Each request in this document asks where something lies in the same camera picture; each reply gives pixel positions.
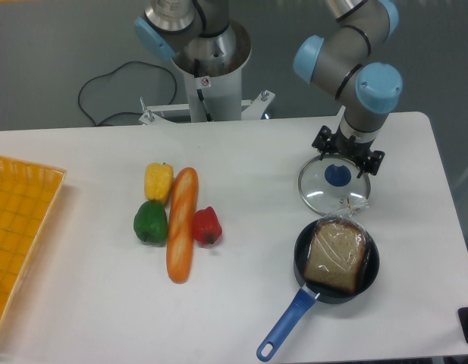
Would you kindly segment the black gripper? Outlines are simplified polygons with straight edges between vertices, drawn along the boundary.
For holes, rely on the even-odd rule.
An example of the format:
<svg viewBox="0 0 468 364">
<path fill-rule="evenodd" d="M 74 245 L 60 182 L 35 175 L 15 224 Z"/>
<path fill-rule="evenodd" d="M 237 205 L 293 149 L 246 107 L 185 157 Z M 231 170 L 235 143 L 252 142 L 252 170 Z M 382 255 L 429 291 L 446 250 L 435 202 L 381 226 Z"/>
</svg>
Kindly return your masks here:
<svg viewBox="0 0 468 364">
<path fill-rule="evenodd" d="M 372 144 L 372 140 L 357 142 L 355 136 L 346 137 L 340 130 L 334 135 L 329 127 L 323 125 L 313 140 L 312 147 L 318 150 L 321 160 L 327 154 L 336 153 L 356 161 L 359 169 L 357 177 L 360 178 L 364 174 L 376 176 L 385 157 L 383 151 L 371 151 Z"/>
</svg>

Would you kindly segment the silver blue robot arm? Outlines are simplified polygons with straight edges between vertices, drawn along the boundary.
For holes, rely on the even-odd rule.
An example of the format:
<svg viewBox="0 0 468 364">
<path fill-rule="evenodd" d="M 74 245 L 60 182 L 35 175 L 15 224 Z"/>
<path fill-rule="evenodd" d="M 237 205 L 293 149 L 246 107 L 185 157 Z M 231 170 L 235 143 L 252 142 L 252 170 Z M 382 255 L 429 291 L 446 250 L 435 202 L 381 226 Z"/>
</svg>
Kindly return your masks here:
<svg viewBox="0 0 468 364">
<path fill-rule="evenodd" d="M 293 63 L 304 82 L 345 108 L 337 130 L 323 127 L 313 146 L 374 175 L 385 154 L 371 146 L 398 104 L 403 81 L 391 65 L 365 59 L 397 28 L 398 11 L 390 1 L 329 1 L 328 8 L 338 31 L 329 39 L 306 39 Z M 227 1 L 150 1 L 134 28 L 155 57 L 183 73 L 192 121 L 240 119 L 241 71 L 252 45 L 246 29 L 231 19 Z"/>
</svg>

